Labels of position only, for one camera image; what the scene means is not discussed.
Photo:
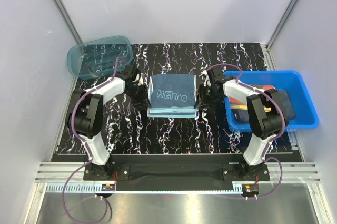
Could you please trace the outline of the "teal hello towel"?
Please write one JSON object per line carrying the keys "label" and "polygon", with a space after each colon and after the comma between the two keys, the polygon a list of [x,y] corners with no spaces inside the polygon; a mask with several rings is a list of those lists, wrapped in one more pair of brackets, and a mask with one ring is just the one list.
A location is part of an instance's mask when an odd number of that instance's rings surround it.
{"label": "teal hello towel", "polygon": [[195,118],[196,76],[157,74],[149,81],[150,118]]}

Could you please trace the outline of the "dark blue towel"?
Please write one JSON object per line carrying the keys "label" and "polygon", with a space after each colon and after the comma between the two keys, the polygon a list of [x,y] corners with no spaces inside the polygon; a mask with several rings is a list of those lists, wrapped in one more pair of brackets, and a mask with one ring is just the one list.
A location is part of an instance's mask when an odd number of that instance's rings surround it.
{"label": "dark blue towel", "polygon": [[[288,93],[285,90],[279,90],[280,98],[285,108],[286,115],[289,120],[292,120],[296,117],[296,114],[293,111],[292,104],[290,102]],[[249,115],[248,110],[232,110],[235,120],[238,123],[248,123],[249,122]]]}

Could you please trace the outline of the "orange towel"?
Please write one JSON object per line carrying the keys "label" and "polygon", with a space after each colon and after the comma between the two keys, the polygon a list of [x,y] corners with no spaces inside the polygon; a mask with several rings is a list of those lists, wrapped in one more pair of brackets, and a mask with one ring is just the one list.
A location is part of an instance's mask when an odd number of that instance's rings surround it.
{"label": "orange towel", "polygon": [[245,87],[235,85],[235,87],[230,87],[230,91],[226,93],[229,98],[230,103],[233,104],[246,104],[246,98],[250,95],[256,94],[252,90]]}

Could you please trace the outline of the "yellow towel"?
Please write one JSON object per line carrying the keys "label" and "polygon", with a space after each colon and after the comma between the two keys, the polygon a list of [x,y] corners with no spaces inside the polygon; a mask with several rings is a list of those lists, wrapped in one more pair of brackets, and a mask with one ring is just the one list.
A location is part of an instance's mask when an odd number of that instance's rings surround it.
{"label": "yellow towel", "polygon": [[[248,110],[248,106],[244,104],[230,104],[232,110]],[[264,107],[265,112],[270,112],[271,108]]]}

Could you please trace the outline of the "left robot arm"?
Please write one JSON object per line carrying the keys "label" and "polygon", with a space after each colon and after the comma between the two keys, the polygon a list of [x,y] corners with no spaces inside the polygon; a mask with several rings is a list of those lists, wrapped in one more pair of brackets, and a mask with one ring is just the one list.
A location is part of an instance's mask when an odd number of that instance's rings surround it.
{"label": "left robot arm", "polygon": [[84,146],[89,173],[103,180],[116,174],[101,135],[104,105],[121,94],[127,95],[137,109],[151,107],[141,71],[128,64],[121,73],[113,73],[91,89],[74,90],[67,109],[65,125]]}

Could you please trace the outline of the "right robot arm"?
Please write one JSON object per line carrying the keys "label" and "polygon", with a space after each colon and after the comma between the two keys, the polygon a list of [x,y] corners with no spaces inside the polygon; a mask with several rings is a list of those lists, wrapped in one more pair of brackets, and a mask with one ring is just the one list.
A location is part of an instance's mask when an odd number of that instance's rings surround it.
{"label": "right robot arm", "polygon": [[214,106],[219,99],[234,98],[247,106],[252,136],[236,172],[245,180],[251,180],[263,169],[266,153],[272,142],[282,136],[289,121],[276,89],[263,90],[240,81],[237,77],[226,77],[217,65],[202,74],[203,84],[197,89],[195,108],[198,110]]}

